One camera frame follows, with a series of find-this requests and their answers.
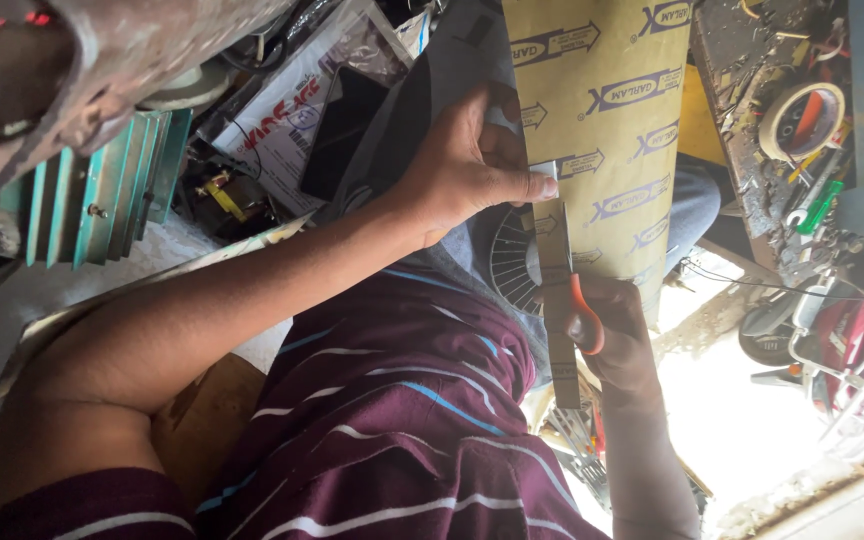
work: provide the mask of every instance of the yellow transformer tape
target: yellow transformer tape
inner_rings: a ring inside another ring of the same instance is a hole
[[[691,0],[502,5],[529,165],[554,162],[558,173],[560,200],[534,204],[543,277],[565,262],[564,201],[575,271],[635,283],[652,324],[666,263]],[[546,330],[558,406],[577,408],[571,341],[561,328]]]

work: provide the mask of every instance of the person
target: person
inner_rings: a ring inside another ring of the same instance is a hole
[[[479,84],[402,178],[335,222],[127,292],[30,362],[0,412],[0,539],[605,538],[583,520],[519,403],[522,328],[429,268],[397,263],[494,205],[554,197],[518,106]],[[616,539],[698,538],[669,442],[638,289],[585,279]],[[240,442],[192,513],[150,415],[244,341],[294,316]],[[584,321],[569,325],[580,344]]]

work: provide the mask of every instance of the cluttered workbench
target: cluttered workbench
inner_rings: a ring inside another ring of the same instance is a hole
[[[796,158],[773,143],[772,154],[781,153],[774,158],[767,151],[769,141],[763,140],[773,137],[765,132],[788,130],[782,125],[788,118],[778,119],[779,125],[767,124],[766,118],[786,99],[786,116],[811,107],[810,97],[790,96],[795,93],[791,90],[805,85],[834,84],[833,92],[842,89],[849,96],[850,65],[841,47],[843,22],[836,22],[840,18],[846,18],[844,6],[814,0],[709,0],[694,8],[692,56],[725,151],[735,194],[733,215],[741,218],[748,239],[745,245],[741,228],[732,227],[737,231],[733,238],[725,236],[716,243],[747,266],[774,272],[786,286],[797,286],[833,258],[833,227],[818,225],[812,234],[802,235],[788,216],[806,197],[808,178],[821,182],[826,168],[837,173],[833,178],[849,172],[852,141],[846,140],[848,127],[831,128],[832,141],[824,141],[824,133],[816,135],[822,144],[810,153],[814,156]],[[821,109],[817,115],[837,114],[845,117],[843,126],[849,125],[848,97],[842,99],[841,92],[812,93]],[[839,102],[837,111],[831,110],[830,101]],[[842,150],[836,148],[838,143]],[[802,165],[809,165],[805,168],[810,174],[798,174]]]

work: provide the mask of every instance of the tire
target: tire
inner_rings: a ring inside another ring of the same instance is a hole
[[[778,325],[763,335],[749,336],[739,332],[738,345],[753,361],[769,367],[784,367],[795,363],[788,350],[792,332],[792,326],[786,324]]]

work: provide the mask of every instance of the wooden workbench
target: wooden workbench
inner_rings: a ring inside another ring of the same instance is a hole
[[[760,150],[758,122],[782,90],[804,80],[806,71],[801,61],[801,67],[795,67],[796,57],[806,52],[800,48],[803,40],[777,36],[774,31],[807,33],[816,6],[810,0],[761,4],[750,0],[749,4],[756,4],[752,9],[759,14],[775,10],[768,26],[751,18],[739,0],[705,0],[697,2],[694,10],[692,56],[717,127],[721,131],[724,123],[728,127],[734,122],[721,137],[750,242],[747,246],[716,243],[733,255],[730,259],[745,259],[745,266],[772,271],[786,286],[794,287],[812,276],[811,269],[821,260],[799,263],[803,246],[784,222],[794,184],[784,178],[789,169],[780,171],[784,173],[780,176],[778,163]]]

